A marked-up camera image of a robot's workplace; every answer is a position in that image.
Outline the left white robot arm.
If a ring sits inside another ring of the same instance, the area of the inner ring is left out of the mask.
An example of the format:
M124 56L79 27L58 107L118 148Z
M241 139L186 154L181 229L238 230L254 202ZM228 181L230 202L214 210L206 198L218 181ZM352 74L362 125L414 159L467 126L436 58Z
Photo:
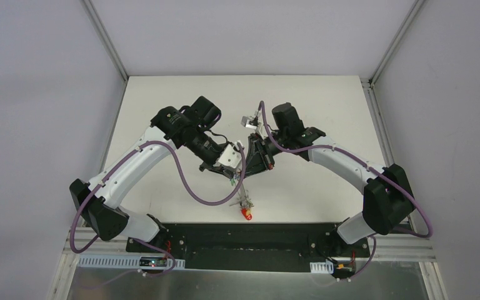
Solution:
M207 132L221 118L221 110L204 96L180 109L162 108L151 119L139 139L100 174L84 181L75 179L69 187L77 216L83 218L97 237L109 241L117 236L140 239L151 253L165 247L160 222L145 214L122 207L127 193L157 163L172 156L184 186L176 150L188 148L207 167L217 167L232 175L246 174L246 156L241 142L218 144Z

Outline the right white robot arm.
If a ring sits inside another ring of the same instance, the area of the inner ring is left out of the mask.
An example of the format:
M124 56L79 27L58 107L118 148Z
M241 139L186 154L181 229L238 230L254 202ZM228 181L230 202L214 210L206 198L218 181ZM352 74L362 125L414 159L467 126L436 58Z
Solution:
M345 256L358 240L391 233L417 208L401 166L374 164L337 145L322 130L306 127L289 102L274 107L271 114L275 130L267 122L263 103L253 116L241 119L242 126L254 131L249 137L248 175L270 170L275 155L289 153L332 171L363 196L361 212L337 225L330 235L334 254Z

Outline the silver key with red tag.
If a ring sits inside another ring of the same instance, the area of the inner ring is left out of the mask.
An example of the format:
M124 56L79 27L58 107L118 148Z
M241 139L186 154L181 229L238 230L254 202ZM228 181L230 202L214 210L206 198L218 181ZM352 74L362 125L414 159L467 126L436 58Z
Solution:
M250 221L253 218L252 212L250 208L242 208L241 213L244 216L244 218L248 221Z

